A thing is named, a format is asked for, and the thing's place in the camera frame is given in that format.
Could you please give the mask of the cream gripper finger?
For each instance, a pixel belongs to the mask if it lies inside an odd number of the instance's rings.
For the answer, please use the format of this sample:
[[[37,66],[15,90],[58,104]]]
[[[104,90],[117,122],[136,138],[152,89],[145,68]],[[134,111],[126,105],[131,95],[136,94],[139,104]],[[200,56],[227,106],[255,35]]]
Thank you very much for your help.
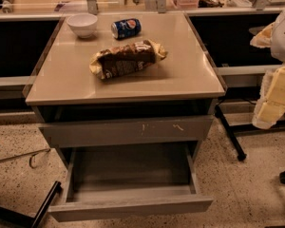
[[[256,101],[253,126],[269,129],[285,113],[285,64],[277,70],[268,70],[263,76],[260,98]]]
[[[250,45],[255,48],[269,48],[272,44],[273,26],[274,24],[271,23],[264,28],[255,28],[256,35],[251,39]]]

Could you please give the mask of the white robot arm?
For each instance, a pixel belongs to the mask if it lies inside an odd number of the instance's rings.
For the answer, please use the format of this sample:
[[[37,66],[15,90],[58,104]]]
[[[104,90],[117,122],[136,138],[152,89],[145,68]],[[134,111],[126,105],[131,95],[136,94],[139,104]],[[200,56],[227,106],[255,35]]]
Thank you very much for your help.
[[[250,45],[269,48],[271,55],[282,63],[277,70],[265,72],[252,119],[253,126],[269,129],[285,113],[285,9],[253,37]]]

